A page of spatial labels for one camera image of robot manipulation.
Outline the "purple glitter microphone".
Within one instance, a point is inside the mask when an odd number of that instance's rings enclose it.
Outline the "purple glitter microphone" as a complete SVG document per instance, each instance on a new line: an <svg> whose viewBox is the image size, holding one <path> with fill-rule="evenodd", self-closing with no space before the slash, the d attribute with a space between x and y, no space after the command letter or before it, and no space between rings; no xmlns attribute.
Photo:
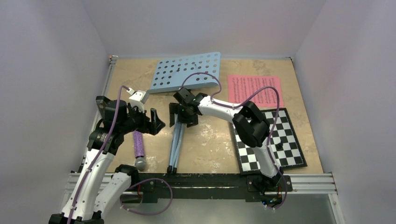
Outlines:
<svg viewBox="0 0 396 224"><path fill-rule="evenodd" d="M144 171L147 166L144 144L143 144L143 135L139 131L133 132L133 140L134 140L134 154L135 154L135 167L139 171Z"/></svg>

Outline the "light blue music stand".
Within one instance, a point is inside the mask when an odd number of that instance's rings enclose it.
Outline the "light blue music stand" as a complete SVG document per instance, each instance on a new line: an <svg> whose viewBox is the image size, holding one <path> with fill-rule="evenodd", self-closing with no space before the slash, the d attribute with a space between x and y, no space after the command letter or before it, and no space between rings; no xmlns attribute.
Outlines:
<svg viewBox="0 0 396 224"><path fill-rule="evenodd" d="M148 93L165 93L187 89L218 86L220 52L192 56L166 58L157 63L157 68Z"/></svg>

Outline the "black metronome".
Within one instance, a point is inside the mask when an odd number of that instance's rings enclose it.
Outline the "black metronome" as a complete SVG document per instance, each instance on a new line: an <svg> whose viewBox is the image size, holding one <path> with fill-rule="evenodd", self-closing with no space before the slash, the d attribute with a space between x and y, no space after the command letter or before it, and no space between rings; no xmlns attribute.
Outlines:
<svg viewBox="0 0 396 224"><path fill-rule="evenodd" d="M99 112L102 112L111 100L106 96L97 96L95 102Z"/></svg>

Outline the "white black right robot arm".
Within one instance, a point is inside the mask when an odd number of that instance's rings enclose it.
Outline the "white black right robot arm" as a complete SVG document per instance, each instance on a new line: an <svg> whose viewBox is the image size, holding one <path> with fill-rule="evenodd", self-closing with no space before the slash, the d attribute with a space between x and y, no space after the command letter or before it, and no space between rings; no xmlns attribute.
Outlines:
<svg viewBox="0 0 396 224"><path fill-rule="evenodd" d="M273 190L280 185L283 173L271 147L273 128L255 103L246 100L235 105L217 101L204 93L194 95L184 87L173 97L176 102L169 104L170 126L177 121L187 127L195 126L199 116L212 116L231 123L240 140L253 150L260 165L263 186Z"/></svg>

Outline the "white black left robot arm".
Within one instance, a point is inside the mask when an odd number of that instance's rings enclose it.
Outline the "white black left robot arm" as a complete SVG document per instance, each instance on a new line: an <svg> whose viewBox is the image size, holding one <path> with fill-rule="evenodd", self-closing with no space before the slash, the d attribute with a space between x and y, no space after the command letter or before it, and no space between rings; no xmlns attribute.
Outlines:
<svg viewBox="0 0 396 224"><path fill-rule="evenodd" d="M96 104L101 119L89 136L81 174L62 211L51 215L50 224L103 224L121 194L139 186L137 168L119 165L110 182L100 188L124 136L133 131L156 135L165 127L154 108L147 117L146 110L124 100L97 96Z"/></svg>

